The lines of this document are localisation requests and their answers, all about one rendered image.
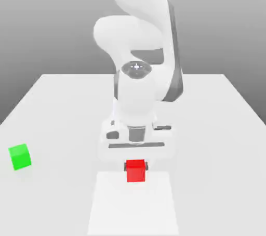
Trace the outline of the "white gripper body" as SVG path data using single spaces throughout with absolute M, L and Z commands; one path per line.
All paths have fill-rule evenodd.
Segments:
M 98 158 L 104 162 L 122 163 L 127 160 L 156 161 L 173 156 L 173 143 L 129 142 L 104 140 L 98 143 Z

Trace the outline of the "small red cube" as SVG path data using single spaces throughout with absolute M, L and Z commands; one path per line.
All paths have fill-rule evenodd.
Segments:
M 127 160 L 127 182 L 144 182 L 146 164 L 144 160 Z

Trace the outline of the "small green cube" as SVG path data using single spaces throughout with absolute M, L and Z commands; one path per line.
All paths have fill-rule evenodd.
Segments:
M 31 156 L 25 143 L 10 147 L 8 150 L 15 171 L 32 165 Z

